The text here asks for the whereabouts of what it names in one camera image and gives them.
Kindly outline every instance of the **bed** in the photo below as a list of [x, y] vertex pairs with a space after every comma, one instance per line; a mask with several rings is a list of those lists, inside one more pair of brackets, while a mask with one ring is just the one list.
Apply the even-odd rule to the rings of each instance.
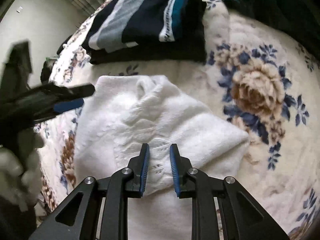
[[[167, 76], [216, 116], [249, 133], [250, 147], [236, 178], [291, 239], [300, 239], [320, 211], [317, 60], [287, 34], [228, 11], [221, 0], [204, 0], [205, 64], [162, 60], [91, 65], [81, 44], [95, 15], [111, 1], [73, 34], [50, 80], [74, 86], [95, 84], [102, 75]], [[249, 59], [255, 75], [248, 71]], [[265, 97], [255, 98], [253, 90]], [[252, 98], [255, 103], [249, 104]], [[35, 127], [45, 140], [39, 149], [42, 193], [51, 211], [77, 183], [73, 157], [80, 115], [76, 109]]]

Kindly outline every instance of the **white cloth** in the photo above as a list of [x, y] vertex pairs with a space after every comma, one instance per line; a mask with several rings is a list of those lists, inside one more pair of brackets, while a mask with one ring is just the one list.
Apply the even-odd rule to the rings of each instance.
[[249, 145], [246, 132], [214, 116], [165, 76], [100, 77], [78, 123], [78, 182], [111, 176], [139, 155], [142, 143], [150, 146], [144, 197], [128, 204], [129, 239], [191, 237], [191, 200], [179, 200], [172, 188], [166, 189], [173, 184], [172, 143], [193, 167], [221, 179], [236, 175]]

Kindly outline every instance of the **triangular cutout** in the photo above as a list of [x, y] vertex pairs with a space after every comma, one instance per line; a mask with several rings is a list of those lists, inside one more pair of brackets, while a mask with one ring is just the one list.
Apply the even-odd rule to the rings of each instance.
[[255, 206], [242, 192], [238, 191], [236, 196], [241, 209], [241, 215], [246, 225], [251, 226], [263, 220], [263, 215], [255, 208]]
[[73, 226], [83, 197], [82, 192], [78, 192], [75, 197], [56, 216], [56, 221], [67, 226]]

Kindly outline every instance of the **silver screw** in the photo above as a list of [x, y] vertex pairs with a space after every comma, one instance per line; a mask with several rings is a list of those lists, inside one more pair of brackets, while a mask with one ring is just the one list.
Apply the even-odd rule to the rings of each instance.
[[198, 170], [197, 170], [196, 168], [190, 168], [190, 169], [188, 170], [188, 172], [189, 172], [190, 174], [192, 174], [192, 175], [195, 175], [195, 174], [198, 173]]
[[132, 171], [132, 170], [131, 170], [130, 168], [123, 168], [121, 172], [122, 172], [123, 174], [130, 174], [131, 171]]
[[94, 177], [86, 177], [84, 179], [84, 183], [86, 184], [91, 184], [92, 182], [94, 182]]
[[236, 181], [236, 180], [235, 180], [234, 177], [231, 177], [231, 176], [226, 177], [226, 182], [229, 183], [229, 184], [233, 184], [235, 181]]

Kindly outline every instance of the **stack of folded clothes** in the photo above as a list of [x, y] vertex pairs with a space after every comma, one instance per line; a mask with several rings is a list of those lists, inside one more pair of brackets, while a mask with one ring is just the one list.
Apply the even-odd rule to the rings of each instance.
[[112, 0], [95, 17], [82, 47], [90, 63], [131, 60], [204, 62], [202, 0]]

